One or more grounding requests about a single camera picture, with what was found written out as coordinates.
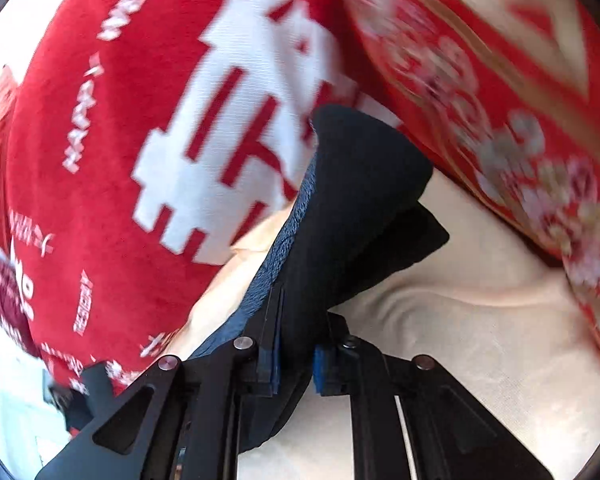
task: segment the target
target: beige fabric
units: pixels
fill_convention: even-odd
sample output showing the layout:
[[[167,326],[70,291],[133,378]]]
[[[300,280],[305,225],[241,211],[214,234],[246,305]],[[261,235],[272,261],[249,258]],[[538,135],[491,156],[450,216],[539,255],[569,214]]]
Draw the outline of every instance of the beige fabric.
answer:
[[[600,352],[564,273],[436,172],[421,202],[449,243],[336,307],[383,352],[435,356],[549,468],[573,479],[600,443]],[[288,216],[236,245],[169,351],[191,354],[234,311]],[[307,392],[274,439],[239,459],[240,480],[351,480],[349,404]]]

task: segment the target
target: gold stripe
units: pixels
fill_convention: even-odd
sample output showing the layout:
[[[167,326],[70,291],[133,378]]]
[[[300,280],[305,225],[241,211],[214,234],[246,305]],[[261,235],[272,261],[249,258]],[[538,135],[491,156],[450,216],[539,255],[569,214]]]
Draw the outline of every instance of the gold stripe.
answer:
[[[565,103],[559,94],[524,77],[501,54],[491,50],[460,17],[439,0],[419,0],[458,33],[476,56],[529,107],[548,115],[577,144],[600,164],[600,127]]]

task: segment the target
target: black cloth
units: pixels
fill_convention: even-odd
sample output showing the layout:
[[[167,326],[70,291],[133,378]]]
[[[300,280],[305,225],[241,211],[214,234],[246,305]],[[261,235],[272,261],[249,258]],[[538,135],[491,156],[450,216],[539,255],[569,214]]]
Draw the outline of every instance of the black cloth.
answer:
[[[418,202],[432,165],[402,134],[337,105],[316,110],[312,124],[318,136],[314,188],[277,276],[285,291],[283,394],[246,403],[251,420],[242,450],[273,436],[293,412],[311,375],[314,347],[328,335],[327,311],[448,241]],[[285,228],[279,236],[288,237]]]

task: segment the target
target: blue fabric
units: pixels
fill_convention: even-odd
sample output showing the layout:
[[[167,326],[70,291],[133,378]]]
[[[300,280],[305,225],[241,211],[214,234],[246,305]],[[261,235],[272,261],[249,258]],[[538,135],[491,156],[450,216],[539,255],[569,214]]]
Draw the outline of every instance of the blue fabric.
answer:
[[[269,294],[269,289],[278,277],[280,269],[282,269],[282,265],[285,263],[286,257],[291,250],[300,222],[304,218],[309,200],[314,193],[316,157],[317,155],[314,155],[309,168],[304,174],[304,180],[300,185],[298,197],[289,218],[282,226],[264,262],[258,269],[258,272],[256,272],[238,309],[229,316],[229,319],[220,328],[206,338],[202,345],[191,354],[190,359],[208,355],[220,345],[238,337],[242,333],[242,330],[244,330],[249,318],[264,304]]]

